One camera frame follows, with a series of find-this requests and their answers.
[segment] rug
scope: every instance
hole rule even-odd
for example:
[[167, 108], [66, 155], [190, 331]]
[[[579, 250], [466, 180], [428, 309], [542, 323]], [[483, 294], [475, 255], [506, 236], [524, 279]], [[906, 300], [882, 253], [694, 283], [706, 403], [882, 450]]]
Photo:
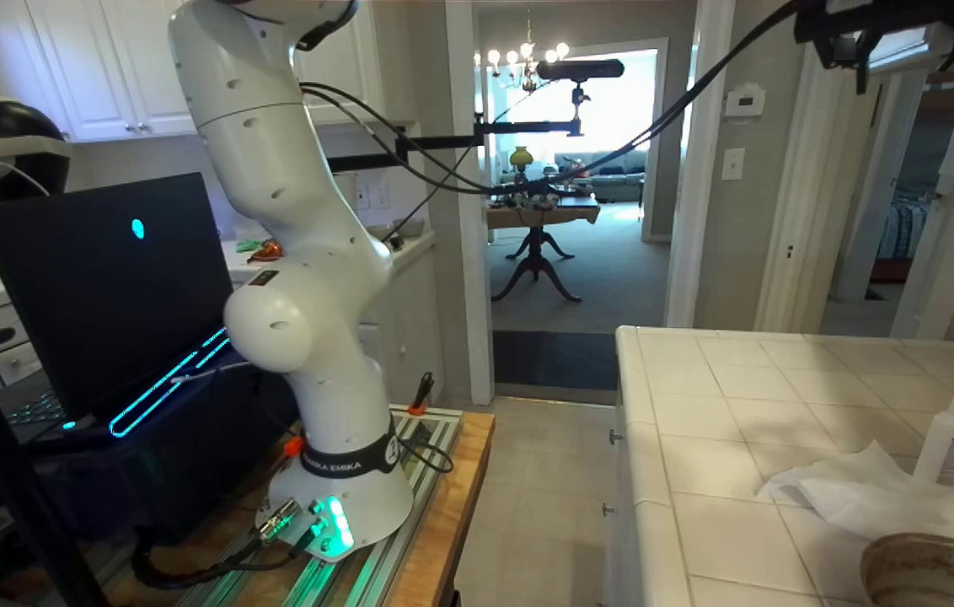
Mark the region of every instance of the rug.
[[614, 334], [496, 331], [496, 380], [617, 393]]

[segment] window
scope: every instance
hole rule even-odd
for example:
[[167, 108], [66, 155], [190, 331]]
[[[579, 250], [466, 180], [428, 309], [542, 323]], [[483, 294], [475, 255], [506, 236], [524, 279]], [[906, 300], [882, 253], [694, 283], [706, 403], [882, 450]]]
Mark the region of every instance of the window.
[[[579, 108], [583, 136], [571, 138], [554, 136], [496, 136], [493, 138], [493, 169], [509, 176], [509, 155], [516, 146], [525, 146], [536, 155], [536, 169], [554, 165], [556, 155], [598, 155], [627, 146], [655, 120], [655, 77], [656, 52], [632, 54], [588, 54], [588, 59], [617, 59], [624, 77], [588, 80], [588, 106]], [[493, 118], [499, 120], [571, 120], [573, 118], [573, 80], [542, 85], [536, 95], [525, 95], [509, 77], [488, 77]]]

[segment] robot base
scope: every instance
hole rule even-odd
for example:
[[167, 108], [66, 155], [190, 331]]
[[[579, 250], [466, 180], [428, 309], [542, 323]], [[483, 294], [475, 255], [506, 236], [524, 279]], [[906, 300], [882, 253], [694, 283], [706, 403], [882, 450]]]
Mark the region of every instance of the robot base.
[[311, 556], [338, 564], [389, 540], [410, 513], [410, 485], [396, 466], [354, 479], [311, 477], [297, 460], [271, 479], [271, 507], [297, 500], [317, 524]]

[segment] chandelier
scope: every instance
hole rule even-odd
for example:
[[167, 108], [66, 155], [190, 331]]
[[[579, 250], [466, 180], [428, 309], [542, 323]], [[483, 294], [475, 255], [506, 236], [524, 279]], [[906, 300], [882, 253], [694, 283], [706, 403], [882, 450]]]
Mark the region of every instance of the chandelier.
[[545, 52], [538, 52], [533, 45], [533, 23], [525, 23], [525, 33], [524, 33], [524, 45], [509, 49], [509, 52], [499, 52], [499, 49], [488, 49], [484, 52], [484, 72], [493, 77], [509, 77], [509, 80], [519, 80], [524, 91], [536, 91], [538, 87], [538, 61], [554, 64], [554, 61], [564, 61], [571, 59], [571, 45], [554, 45]]

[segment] computer monitor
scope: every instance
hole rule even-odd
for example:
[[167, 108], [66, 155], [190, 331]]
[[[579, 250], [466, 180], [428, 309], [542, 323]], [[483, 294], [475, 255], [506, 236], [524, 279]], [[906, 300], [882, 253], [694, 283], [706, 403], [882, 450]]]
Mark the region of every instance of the computer monitor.
[[66, 418], [99, 423], [215, 334], [232, 294], [201, 176], [0, 207], [0, 279]]

